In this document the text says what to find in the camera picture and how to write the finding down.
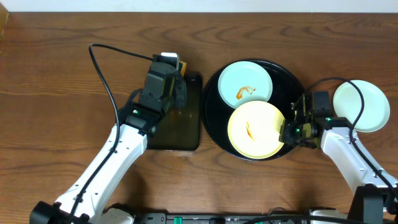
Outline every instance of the food stain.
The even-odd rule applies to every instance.
[[[248,135],[250,136],[250,138],[254,141],[253,135],[251,134],[251,131],[250,131],[249,122],[246,122],[246,130],[248,131]]]
[[[238,94],[236,94],[236,99],[240,100],[240,99],[243,97],[243,92],[244,92],[244,91],[248,92],[248,93],[251,95],[251,94],[253,94],[253,92],[254,92],[255,90],[256,90],[256,89],[253,88],[253,87],[244,86],[244,87],[242,87],[242,88],[238,91]]]

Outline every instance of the round black tray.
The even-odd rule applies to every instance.
[[[272,80],[272,94],[268,103],[276,106],[286,119],[294,119],[291,103],[298,100],[304,93],[304,87],[287,69],[266,60],[244,60],[254,62],[267,70]],[[211,139],[222,149],[230,154],[247,160],[267,161],[276,159],[290,152],[294,147],[284,144],[278,153],[265,159],[251,159],[240,154],[232,146],[228,138],[228,121],[234,108],[228,106],[218,93],[218,79],[221,72],[227,67],[219,69],[206,84],[203,91],[202,120]]]

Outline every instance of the wooden table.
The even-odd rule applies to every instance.
[[[54,202],[108,137],[114,115],[87,51],[91,42],[144,55],[178,52],[205,83],[242,58],[277,62],[304,87],[325,77],[367,80],[388,97],[391,117],[361,140],[398,177],[397,36],[393,14],[12,13],[0,54],[0,223],[27,223],[39,200]],[[143,86],[149,64],[106,49],[95,54],[123,105]],[[220,149],[203,127],[201,133],[193,154],[146,151],[108,205],[181,213],[267,213],[276,206],[348,212],[353,195],[320,150],[249,162]]]

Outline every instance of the brown stain on plate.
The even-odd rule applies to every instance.
[[[250,136],[250,138],[254,141],[253,135],[251,134],[251,131],[250,131],[249,122],[246,122],[246,130],[248,131],[248,135]]]
[[[253,94],[253,92],[256,89],[250,86],[244,86],[242,88],[239,89],[238,94],[236,94],[236,99],[240,100],[243,97],[243,92],[248,92],[250,95]]]

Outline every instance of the white plate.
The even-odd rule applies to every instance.
[[[390,117],[390,105],[385,94],[372,83],[352,80],[361,90],[365,107],[361,118],[354,127],[361,132],[373,132],[381,129]],[[346,117],[351,123],[361,109],[361,98],[356,89],[349,83],[340,85],[333,97],[333,106],[339,117]]]
[[[251,159],[264,159],[277,153],[283,114],[272,104],[251,101],[238,107],[228,121],[228,137],[233,147]]]
[[[268,72],[256,63],[235,62],[221,72],[218,91],[227,105],[237,108],[249,101],[268,101],[272,80]]]

